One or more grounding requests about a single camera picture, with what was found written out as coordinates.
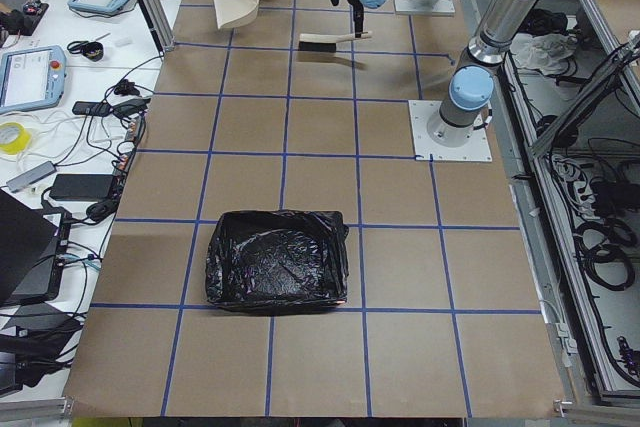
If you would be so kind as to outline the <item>grey usb hub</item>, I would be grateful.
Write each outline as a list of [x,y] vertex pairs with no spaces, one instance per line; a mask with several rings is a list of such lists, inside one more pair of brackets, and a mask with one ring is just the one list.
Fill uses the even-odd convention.
[[56,171],[56,166],[51,161],[46,161],[8,180],[6,185],[11,192],[19,192],[51,176]]

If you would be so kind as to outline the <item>yellow tape roll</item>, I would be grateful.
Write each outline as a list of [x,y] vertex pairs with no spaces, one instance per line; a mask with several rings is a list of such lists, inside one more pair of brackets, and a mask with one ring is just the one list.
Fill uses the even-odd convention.
[[25,151],[32,140],[31,132],[17,122],[6,122],[0,126],[0,148],[8,155]]

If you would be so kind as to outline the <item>small black bowl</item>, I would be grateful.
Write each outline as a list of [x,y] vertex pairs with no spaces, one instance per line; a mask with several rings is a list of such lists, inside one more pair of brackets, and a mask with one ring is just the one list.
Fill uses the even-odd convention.
[[104,46],[101,42],[88,42],[81,46],[81,54],[92,62],[98,62],[104,57]]

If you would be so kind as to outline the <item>near blue teach pendant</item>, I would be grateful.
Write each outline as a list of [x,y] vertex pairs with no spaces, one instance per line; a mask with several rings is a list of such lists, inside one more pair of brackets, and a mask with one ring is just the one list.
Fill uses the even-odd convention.
[[1,57],[1,113],[52,108],[65,87],[66,55],[60,46],[5,53]]

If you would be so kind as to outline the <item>bin with black bag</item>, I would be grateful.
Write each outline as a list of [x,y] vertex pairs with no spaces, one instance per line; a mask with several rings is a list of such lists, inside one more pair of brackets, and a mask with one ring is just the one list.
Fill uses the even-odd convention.
[[226,212],[207,250],[207,301],[228,311],[271,315],[343,304],[348,234],[339,211]]

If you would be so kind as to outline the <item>beige hand brush black bristles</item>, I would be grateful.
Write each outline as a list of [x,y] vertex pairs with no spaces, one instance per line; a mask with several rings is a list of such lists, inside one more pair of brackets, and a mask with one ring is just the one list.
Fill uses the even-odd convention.
[[345,42],[370,39],[371,31],[349,34],[311,34],[301,33],[298,39],[298,49],[307,52],[335,52],[337,45]]

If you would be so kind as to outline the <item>white crumpled cloth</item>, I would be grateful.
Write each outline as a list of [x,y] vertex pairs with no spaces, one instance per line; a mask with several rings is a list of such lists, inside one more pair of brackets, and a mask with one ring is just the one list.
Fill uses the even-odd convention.
[[551,33],[540,36],[519,33],[510,52],[517,67],[537,70],[543,75],[561,74],[578,46],[574,37]]

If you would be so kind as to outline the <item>black scissors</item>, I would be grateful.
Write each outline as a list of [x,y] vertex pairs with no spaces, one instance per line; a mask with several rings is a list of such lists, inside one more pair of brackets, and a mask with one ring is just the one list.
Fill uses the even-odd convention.
[[94,41],[101,42],[102,39],[105,39],[108,36],[109,36],[109,33],[106,33],[106,34],[104,34],[102,36],[97,37],[94,40],[76,40],[76,41],[72,41],[66,46],[66,49],[67,49],[68,52],[70,52],[72,54],[81,54],[81,46],[83,44],[88,43],[88,42],[94,42]]

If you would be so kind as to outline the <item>black power adapter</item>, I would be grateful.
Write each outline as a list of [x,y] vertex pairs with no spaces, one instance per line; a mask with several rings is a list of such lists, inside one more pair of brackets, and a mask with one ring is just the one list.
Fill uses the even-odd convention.
[[115,177],[109,174],[58,174],[49,196],[60,201],[99,201],[107,199]]

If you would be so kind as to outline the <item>black laptop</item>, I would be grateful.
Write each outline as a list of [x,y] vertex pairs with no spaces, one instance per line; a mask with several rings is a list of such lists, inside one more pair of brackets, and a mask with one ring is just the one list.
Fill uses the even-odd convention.
[[58,296],[71,214],[32,209],[1,193],[1,305],[29,305]]

